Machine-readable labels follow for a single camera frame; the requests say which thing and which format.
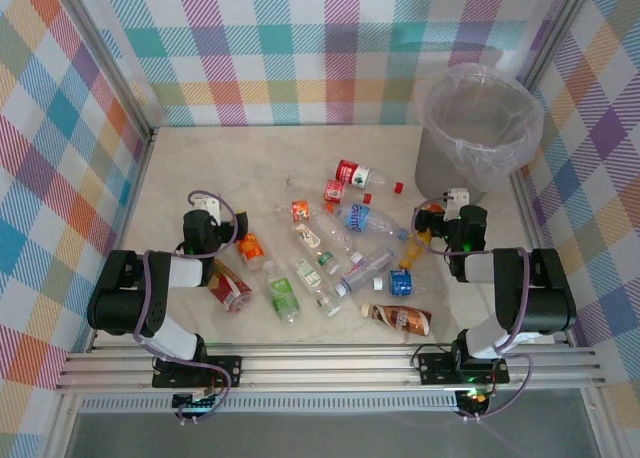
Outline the orange label short bottle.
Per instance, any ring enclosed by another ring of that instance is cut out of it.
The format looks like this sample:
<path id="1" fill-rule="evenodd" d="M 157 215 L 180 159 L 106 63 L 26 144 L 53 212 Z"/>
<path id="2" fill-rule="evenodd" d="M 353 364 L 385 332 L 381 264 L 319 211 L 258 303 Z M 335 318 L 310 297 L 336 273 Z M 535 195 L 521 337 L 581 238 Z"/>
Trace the orange label short bottle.
<path id="1" fill-rule="evenodd" d="M 251 271 L 261 269 L 266 262 L 265 252 L 253 233 L 247 233 L 242 239 L 238 240 L 236 249 L 243 264 Z"/>

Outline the orange yellow juice bottle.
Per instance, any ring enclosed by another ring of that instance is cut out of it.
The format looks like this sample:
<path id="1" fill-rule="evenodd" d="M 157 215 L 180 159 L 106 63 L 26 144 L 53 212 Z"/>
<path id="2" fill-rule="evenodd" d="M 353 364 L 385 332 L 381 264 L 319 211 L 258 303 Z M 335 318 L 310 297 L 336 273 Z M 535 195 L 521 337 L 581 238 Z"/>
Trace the orange yellow juice bottle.
<path id="1" fill-rule="evenodd" d="M 430 246 L 431 240 L 432 234 L 429 230 L 410 233 L 406 240 L 404 253 L 399 261 L 399 268 L 402 270 L 411 270 L 413 265 L 426 252 L 426 248 Z"/>

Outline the small orange label crushed bottle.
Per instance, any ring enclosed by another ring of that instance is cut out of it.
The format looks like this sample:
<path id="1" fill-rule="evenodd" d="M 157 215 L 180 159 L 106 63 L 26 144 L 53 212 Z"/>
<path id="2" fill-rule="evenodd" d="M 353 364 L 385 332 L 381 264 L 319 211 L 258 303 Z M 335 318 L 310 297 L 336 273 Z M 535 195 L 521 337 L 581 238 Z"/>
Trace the small orange label crushed bottle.
<path id="1" fill-rule="evenodd" d="M 293 223 L 306 222 L 311 218 L 311 208 L 306 200 L 293 200 L 277 205 L 276 213 Z"/>

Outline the dark blue label bottle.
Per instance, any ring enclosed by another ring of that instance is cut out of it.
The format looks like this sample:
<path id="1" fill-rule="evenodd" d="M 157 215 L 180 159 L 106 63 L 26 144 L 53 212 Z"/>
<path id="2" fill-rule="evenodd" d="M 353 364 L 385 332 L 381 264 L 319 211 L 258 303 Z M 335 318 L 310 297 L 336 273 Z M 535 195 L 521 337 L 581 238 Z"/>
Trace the dark blue label bottle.
<path id="1" fill-rule="evenodd" d="M 405 298 L 440 292 L 443 288 L 437 273 L 424 270 L 391 269 L 372 279 L 371 290 L 386 291 L 390 296 Z"/>

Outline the clear bottle white green label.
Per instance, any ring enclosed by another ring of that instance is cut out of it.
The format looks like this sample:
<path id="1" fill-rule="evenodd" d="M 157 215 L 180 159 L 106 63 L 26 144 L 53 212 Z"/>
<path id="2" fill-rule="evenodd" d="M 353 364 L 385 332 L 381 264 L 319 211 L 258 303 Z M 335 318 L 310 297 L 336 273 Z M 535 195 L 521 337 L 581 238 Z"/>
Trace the clear bottle white green label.
<path id="1" fill-rule="evenodd" d="M 329 245 L 309 225 L 302 222 L 295 223 L 293 231 L 298 242 L 311 257 L 312 262 L 318 265 L 327 275 L 333 276 L 340 270 L 341 264 Z"/>

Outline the blue label water bottle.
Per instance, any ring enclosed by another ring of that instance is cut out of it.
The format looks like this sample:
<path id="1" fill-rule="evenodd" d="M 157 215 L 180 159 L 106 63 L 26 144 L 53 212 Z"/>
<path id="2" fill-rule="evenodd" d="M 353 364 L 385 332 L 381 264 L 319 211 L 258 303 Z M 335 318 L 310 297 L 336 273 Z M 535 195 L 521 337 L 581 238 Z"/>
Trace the blue label water bottle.
<path id="1" fill-rule="evenodd" d="M 363 203 L 346 203 L 337 206 L 333 216 L 351 232 L 375 237 L 406 241 L 409 231 L 397 221 Z"/>

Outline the slim white green label bottle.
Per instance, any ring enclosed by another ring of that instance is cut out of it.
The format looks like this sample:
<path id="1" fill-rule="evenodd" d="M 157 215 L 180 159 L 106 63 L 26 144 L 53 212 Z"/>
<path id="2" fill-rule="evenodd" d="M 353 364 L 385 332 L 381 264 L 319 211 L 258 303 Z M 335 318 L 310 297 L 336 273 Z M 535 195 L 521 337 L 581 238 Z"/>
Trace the slim white green label bottle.
<path id="1" fill-rule="evenodd" d="M 334 300 L 326 280 L 313 265 L 306 259 L 301 258 L 294 262 L 294 269 L 301 283 L 306 287 L 323 313 L 327 317 L 336 315 L 341 307 Z"/>

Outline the purple label clear bottle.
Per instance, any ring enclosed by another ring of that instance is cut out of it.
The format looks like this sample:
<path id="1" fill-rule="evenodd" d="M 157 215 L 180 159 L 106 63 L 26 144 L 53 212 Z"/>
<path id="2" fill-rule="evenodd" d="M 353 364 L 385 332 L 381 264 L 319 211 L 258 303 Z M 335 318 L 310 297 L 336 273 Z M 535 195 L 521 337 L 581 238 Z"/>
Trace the purple label clear bottle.
<path id="1" fill-rule="evenodd" d="M 334 284 L 334 290 L 339 297 L 353 294 L 376 278 L 379 273 L 396 257 L 396 252 L 387 246 L 363 255 L 340 279 Z"/>

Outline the clear unlabelled bottle white cap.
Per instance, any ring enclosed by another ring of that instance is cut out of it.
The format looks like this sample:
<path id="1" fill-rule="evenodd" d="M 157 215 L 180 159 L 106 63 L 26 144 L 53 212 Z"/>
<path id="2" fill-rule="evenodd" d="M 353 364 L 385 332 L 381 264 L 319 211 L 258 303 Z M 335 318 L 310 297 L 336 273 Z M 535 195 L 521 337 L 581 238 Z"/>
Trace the clear unlabelled bottle white cap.
<path id="1" fill-rule="evenodd" d="M 341 251 L 353 264 L 363 258 L 344 225 L 327 208 L 311 204 L 310 211 L 310 220 L 336 249 Z"/>

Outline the large red white label bottle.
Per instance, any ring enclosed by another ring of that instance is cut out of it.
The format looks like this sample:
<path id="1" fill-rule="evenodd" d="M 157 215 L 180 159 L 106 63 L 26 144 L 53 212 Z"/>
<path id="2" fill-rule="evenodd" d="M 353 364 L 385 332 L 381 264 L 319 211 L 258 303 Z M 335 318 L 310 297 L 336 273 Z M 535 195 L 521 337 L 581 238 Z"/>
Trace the large red white label bottle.
<path id="1" fill-rule="evenodd" d="M 339 161 L 335 179 L 371 194 L 385 191 L 400 195 L 404 189 L 402 182 L 391 179 L 380 170 L 348 160 Z"/>

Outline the brown snack wrapper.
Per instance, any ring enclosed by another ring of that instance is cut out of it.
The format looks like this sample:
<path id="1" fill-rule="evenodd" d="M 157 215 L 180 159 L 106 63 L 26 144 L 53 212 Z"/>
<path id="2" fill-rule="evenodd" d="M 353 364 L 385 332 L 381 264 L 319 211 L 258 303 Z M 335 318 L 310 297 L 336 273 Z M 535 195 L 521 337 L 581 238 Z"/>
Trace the brown snack wrapper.
<path id="1" fill-rule="evenodd" d="M 361 315 L 371 318 L 398 331 L 418 336 L 428 336 L 432 314 L 428 311 L 401 305 L 364 303 Z"/>

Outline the grey lined trash bin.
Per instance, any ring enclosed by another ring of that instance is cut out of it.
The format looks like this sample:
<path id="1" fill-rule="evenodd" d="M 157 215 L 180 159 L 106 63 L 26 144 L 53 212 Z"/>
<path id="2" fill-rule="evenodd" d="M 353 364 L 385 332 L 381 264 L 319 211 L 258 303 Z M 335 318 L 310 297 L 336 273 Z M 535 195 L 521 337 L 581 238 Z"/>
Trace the grey lined trash bin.
<path id="1" fill-rule="evenodd" d="M 499 187 L 529 163 L 544 126 L 541 103 L 512 76 L 462 63 L 416 84 L 416 116 L 479 190 Z"/>

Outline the controller circuit board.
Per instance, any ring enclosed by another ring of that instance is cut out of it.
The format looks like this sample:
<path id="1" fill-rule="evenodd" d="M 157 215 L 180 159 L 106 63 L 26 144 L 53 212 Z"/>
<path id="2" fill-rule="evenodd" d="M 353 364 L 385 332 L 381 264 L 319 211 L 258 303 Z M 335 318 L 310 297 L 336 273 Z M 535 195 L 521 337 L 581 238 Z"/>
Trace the controller circuit board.
<path id="1" fill-rule="evenodd" d="M 175 411 L 181 409 L 182 414 L 187 417 L 201 416 L 208 413 L 216 402 L 216 394 L 196 398 L 192 393 L 175 393 L 171 398 L 171 407 Z"/>
<path id="2" fill-rule="evenodd" d="M 460 413 L 484 414 L 489 408 L 491 395 L 480 393 L 477 390 L 460 390 L 456 391 L 455 395 Z"/>

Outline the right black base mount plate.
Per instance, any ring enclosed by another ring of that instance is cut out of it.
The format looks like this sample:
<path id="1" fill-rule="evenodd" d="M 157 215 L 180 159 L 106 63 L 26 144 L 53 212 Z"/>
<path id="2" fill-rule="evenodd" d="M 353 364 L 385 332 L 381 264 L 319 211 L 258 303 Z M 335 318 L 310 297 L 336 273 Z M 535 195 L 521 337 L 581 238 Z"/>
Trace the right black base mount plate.
<path id="1" fill-rule="evenodd" d="M 467 358 L 457 363 L 449 353 L 418 355 L 422 385 L 508 384 L 510 375 L 504 359 Z"/>

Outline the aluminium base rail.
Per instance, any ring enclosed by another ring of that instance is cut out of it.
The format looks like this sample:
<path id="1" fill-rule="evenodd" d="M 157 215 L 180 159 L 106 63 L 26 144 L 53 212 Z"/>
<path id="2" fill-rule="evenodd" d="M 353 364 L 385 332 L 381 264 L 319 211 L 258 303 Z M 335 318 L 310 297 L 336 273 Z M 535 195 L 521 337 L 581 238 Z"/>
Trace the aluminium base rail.
<path id="1" fill-rule="evenodd" d="M 211 355 L 241 359 L 241 391 L 400 391 L 420 388 L 422 353 L 443 345 L 418 344 L 220 344 Z M 505 357 L 505 389 L 589 388 L 605 384 L 594 350 L 566 343 L 528 344 Z M 98 341 L 85 353 L 68 356 L 57 391 L 71 393 L 149 392 L 152 357 L 134 343 Z"/>

